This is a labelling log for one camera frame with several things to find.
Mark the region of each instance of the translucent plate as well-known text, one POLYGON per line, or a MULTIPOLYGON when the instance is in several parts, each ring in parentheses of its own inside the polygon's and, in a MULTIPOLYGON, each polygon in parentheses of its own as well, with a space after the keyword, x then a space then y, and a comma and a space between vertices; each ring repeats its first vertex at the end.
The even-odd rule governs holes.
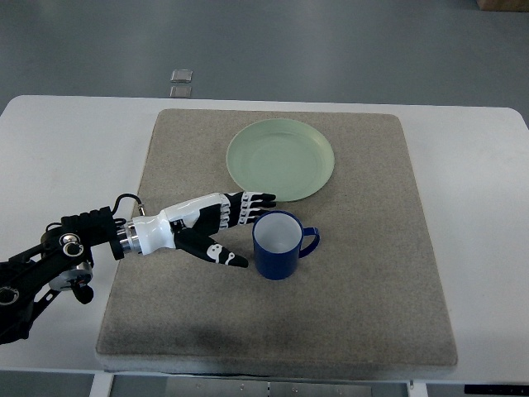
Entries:
POLYGON ((274 118, 250 124, 235 135, 226 165, 244 190, 294 201, 316 193, 329 180, 334 152, 329 141, 308 124, 274 118))

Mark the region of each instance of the metal plate on floor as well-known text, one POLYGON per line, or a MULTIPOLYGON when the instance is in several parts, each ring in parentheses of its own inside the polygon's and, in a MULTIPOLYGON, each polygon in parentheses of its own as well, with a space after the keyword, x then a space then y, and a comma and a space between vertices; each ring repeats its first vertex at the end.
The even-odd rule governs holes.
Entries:
POLYGON ((191 87, 173 86, 169 96, 171 98, 191 98, 191 87))

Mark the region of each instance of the robotic hand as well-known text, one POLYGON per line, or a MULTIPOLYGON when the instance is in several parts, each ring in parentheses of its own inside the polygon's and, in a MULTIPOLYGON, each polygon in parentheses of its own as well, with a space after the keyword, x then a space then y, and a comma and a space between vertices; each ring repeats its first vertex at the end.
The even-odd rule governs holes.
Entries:
POLYGON ((274 200, 272 194, 255 192, 214 193, 147 217, 135 195, 123 194, 113 210, 105 207, 62 217, 48 225, 39 245, 0 262, 0 345, 27 339, 33 322, 61 291, 72 290, 82 304, 92 300, 88 283, 93 274, 93 246, 109 243, 116 260, 128 251, 148 255, 168 247, 181 248, 205 261, 247 267, 245 258, 209 236, 254 222, 275 206, 274 200), (134 198, 141 212, 129 222, 114 218, 124 197, 134 198), (50 290, 34 302, 46 284, 50 290))
POLYGON ((228 251, 211 236, 235 225, 254 222, 275 206, 273 194, 213 193, 163 209, 154 217, 139 216, 123 231, 126 250, 148 255, 161 247, 181 248, 209 262, 248 267, 248 261, 228 251))

